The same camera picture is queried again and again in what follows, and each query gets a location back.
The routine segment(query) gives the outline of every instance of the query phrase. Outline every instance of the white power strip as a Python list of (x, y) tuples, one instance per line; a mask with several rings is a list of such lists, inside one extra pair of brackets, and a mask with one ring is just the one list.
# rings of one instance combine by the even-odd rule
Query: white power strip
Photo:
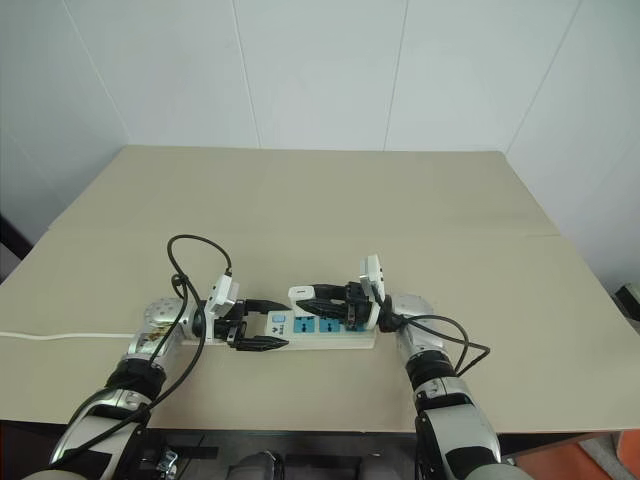
[(348, 331), (336, 319), (297, 317), (293, 310), (269, 312), (264, 334), (289, 341), (289, 345), (278, 350), (373, 348), (376, 341), (376, 329)]

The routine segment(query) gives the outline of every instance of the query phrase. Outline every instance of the orange object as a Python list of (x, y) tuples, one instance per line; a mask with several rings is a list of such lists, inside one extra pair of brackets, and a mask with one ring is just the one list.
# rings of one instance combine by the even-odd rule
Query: orange object
[(627, 430), (618, 440), (618, 460), (633, 476), (640, 478), (640, 430)]
[(577, 444), (563, 445), (516, 458), (535, 480), (610, 480), (611, 477)]

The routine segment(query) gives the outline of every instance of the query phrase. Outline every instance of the tabletop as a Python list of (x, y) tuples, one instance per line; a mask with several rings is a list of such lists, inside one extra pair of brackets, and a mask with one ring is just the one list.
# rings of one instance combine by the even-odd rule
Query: tabletop
[[(491, 346), (465, 379), (498, 432), (640, 427), (640, 338), (496, 152), (126, 147), (0, 286), (0, 329), (133, 334), (172, 294), (177, 233), (225, 247), (241, 298), (283, 303), (291, 285), (356, 280), (379, 254), (390, 292)], [(201, 291), (221, 273), (206, 246), (176, 252)], [(0, 418), (66, 422), (127, 345), (0, 338)], [(414, 414), (394, 335), (380, 334), (370, 350), (207, 347), (151, 425), (404, 432)]]

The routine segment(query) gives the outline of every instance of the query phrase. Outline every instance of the white cable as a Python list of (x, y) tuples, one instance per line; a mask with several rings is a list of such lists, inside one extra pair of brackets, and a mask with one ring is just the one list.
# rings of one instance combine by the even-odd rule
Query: white cable
[(60, 333), (57, 335), (30, 335), (19, 332), (0, 332), (0, 337), (21, 340), (62, 340), (65, 338), (131, 338), (132, 333)]

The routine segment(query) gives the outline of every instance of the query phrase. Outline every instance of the beige table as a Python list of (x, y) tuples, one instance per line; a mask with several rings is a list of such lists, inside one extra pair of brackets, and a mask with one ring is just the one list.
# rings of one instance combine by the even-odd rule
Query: beige table
[[(282, 302), (378, 253), (389, 290), (492, 347), (466, 379), (497, 431), (640, 427), (640, 339), (498, 153), (128, 147), (0, 287), (0, 329), (133, 333), (171, 294), (165, 243), (185, 232), (228, 249), (243, 297)], [(195, 243), (177, 253), (202, 291), (223, 266)], [(0, 418), (66, 421), (126, 346), (0, 338)], [(413, 416), (380, 335), (367, 351), (209, 347), (152, 425), (412, 431)]]

